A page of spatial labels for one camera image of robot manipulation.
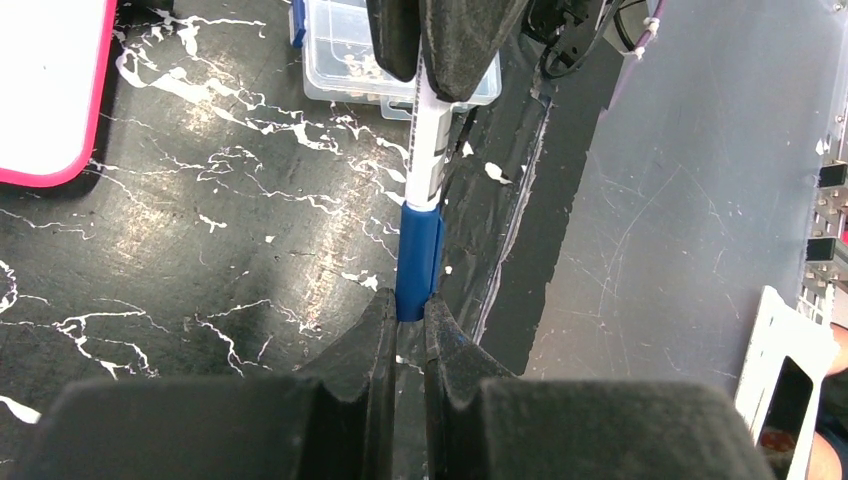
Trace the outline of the pink framed whiteboard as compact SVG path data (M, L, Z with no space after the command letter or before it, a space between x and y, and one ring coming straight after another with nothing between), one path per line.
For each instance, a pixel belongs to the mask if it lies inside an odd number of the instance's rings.
M54 187L94 150L114 1L1 4L1 180Z

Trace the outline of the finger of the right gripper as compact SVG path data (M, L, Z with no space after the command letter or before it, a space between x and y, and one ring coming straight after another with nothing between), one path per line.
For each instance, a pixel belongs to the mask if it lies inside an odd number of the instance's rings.
M419 3L421 54L439 100L470 99L526 6L521 0Z
M417 71L420 42L418 0L367 0L367 15L377 64L401 82Z

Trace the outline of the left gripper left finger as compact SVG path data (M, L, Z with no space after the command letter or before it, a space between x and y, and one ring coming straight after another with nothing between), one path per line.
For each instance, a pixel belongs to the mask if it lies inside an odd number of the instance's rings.
M14 479L387 479L394 426L395 295L299 370L67 387Z

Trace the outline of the blue marker cap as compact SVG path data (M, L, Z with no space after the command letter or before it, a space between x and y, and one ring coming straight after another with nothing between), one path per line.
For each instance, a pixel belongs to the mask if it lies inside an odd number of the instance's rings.
M443 237L439 208L422 212L403 204L395 284L400 322L423 318L425 304L437 289Z

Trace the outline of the blue capped whiteboard marker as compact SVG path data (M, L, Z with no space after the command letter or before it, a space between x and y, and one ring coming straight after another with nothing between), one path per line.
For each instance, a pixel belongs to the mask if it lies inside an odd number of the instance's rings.
M452 122L452 104L437 97L420 51L410 129L410 165L405 203L416 211L434 210L441 198L444 167Z

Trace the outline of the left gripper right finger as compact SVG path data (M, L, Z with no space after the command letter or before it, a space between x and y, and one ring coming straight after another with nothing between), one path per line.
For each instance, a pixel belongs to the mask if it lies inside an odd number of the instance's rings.
M523 380L424 309L434 479L769 479L730 400L697 383Z

